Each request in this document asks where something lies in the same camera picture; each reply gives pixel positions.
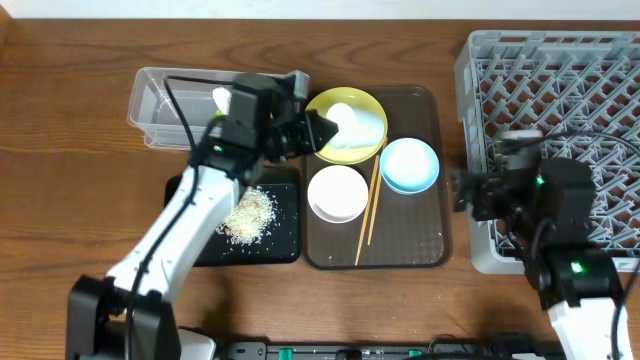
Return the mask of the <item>pale green cup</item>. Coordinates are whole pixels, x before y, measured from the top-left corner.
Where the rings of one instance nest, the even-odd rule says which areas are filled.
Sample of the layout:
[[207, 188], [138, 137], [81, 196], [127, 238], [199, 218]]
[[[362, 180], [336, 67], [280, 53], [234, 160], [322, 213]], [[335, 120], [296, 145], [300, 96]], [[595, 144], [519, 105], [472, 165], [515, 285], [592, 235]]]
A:
[[329, 141], [336, 149], [374, 146], [384, 137], [384, 121], [381, 117], [346, 103], [331, 106], [326, 118], [339, 128], [338, 133]]

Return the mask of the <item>yellow plate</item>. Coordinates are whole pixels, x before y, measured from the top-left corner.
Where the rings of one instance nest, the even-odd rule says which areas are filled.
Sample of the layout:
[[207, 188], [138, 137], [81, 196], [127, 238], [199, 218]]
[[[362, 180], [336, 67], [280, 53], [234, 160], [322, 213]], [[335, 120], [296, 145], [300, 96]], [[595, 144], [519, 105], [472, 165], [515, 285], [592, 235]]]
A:
[[328, 143], [315, 156], [323, 161], [339, 165], [354, 165], [368, 160], [381, 149], [383, 141], [388, 135], [388, 120], [383, 106], [372, 94], [364, 90], [352, 87], [335, 87], [315, 95], [307, 105], [307, 110], [317, 110], [321, 116], [326, 118], [329, 108], [336, 103], [346, 103], [381, 117], [384, 121], [384, 137], [374, 146], [358, 149], [336, 149]]

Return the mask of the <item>white tissue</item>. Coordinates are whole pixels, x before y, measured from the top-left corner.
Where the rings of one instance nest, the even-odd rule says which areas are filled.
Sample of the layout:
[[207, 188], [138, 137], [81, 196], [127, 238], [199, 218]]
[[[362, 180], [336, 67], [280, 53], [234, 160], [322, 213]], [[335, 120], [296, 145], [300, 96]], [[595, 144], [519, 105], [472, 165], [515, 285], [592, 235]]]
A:
[[231, 100], [231, 92], [225, 87], [217, 87], [212, 90], [212, 98], [217, 107], [217, 115], [227, 115]]

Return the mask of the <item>blue bowl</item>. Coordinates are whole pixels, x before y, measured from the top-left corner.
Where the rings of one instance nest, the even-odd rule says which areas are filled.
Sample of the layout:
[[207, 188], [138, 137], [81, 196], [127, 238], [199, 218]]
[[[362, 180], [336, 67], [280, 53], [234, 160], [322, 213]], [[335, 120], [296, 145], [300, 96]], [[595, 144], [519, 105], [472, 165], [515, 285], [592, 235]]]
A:
[[400, 138], [387, 145], [381, 154], [380, 168], [386, 185], [402, 195], [430, 189], [440, 174], [435, 150], [417, 138]]

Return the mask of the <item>rice food waste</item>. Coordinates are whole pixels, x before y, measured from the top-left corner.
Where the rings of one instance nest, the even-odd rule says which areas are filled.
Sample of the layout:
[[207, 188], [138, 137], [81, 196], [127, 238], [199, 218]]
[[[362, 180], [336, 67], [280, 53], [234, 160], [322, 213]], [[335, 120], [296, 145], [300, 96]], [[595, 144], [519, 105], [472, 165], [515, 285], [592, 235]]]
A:
[[275, 221], [277, 200], [262, 187], [247, 187], [235, 210], [216, 228], [231, 244], [250, 245], [260, 242]]

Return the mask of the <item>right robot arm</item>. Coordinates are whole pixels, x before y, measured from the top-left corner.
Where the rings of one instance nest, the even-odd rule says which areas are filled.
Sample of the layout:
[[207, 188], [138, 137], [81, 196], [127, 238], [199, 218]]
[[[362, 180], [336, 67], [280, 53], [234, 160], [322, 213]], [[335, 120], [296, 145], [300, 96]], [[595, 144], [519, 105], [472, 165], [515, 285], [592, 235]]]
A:
[[502, 220], [516, 235], [524, 274], [566, 358], [630, 359], [626, 301], [638, 276], [621, 282], [611, 256], [590, 241], [592, 170], [544, 157], [548, 139], [537, 130], [501, 135], [495, 171], [452, 174], [454, 209], [478, 222]]

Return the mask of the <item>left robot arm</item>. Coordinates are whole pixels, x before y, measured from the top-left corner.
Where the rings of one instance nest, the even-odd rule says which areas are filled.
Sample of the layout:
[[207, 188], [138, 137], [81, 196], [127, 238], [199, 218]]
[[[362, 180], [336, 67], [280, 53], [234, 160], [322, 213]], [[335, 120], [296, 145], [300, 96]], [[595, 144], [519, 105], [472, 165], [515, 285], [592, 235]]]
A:
[[[209, 112], [195, 137], [173, 82], [229, 91], [225, 113]], [[216, 342], [176, 324], [173, 305], [202, 250], [264, 162], [320, 151], [335, 123], [304, 102], [310, 78], [288, 74], [166, 69], [158, 88], [186, 133], [188, 165], [163, 211], [102, 279], [82, 275], [67, 302], [68, 359], [212, 359]]]

